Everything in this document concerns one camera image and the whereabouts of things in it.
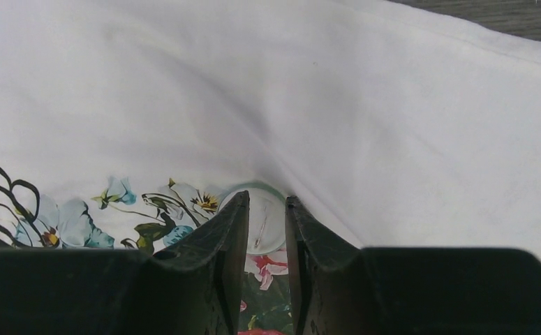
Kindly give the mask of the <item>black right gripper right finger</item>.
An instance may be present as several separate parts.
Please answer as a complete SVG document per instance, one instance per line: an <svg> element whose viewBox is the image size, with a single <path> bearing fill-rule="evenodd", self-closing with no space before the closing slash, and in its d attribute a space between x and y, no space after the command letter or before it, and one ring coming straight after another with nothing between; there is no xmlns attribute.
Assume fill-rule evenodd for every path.
<svg viewBox="0 0 541 335"><path fill-rule="evenodd" d="M286 200L296 334L541 334L541 262L515 248L356 248Z"/></svg>

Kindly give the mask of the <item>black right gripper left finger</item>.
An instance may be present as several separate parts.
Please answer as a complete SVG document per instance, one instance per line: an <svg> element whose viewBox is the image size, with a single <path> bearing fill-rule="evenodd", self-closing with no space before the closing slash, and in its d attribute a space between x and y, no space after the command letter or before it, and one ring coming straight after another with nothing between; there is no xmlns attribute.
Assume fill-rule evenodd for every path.
<svg viewBox="0 0 541 335"><path fill-rule="evenodd" d="M249 203L153 255L0 249L0 334L236 334Z"/></svg>

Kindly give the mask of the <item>round landscape brooch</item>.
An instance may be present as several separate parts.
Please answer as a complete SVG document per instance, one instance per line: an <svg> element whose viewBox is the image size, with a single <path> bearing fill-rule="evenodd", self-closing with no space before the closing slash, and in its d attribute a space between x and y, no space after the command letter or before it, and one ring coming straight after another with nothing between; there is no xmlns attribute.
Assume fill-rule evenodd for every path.
<svg viewBox="0 0 541 335"><path fill-rule="evenodd" d="M220 208L237 193L249 194L249 233L246 252L267 255L279 250L286 242L286 197L260 181L231 186L221 194Z"/></svg>

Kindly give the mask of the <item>white floral t-shirt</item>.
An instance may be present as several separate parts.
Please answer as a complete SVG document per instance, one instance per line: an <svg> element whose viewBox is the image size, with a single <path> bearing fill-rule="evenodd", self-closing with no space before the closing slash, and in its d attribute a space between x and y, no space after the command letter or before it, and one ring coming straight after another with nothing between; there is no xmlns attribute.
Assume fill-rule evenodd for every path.
<svg viewBox="0 0 541 335"><path fill-rule="evenodd" d="M389 1L0 1L0 243L171 246L260 181L357 247L541 259L541 42ZM240 329L289 334L285 245Z"/></svg>

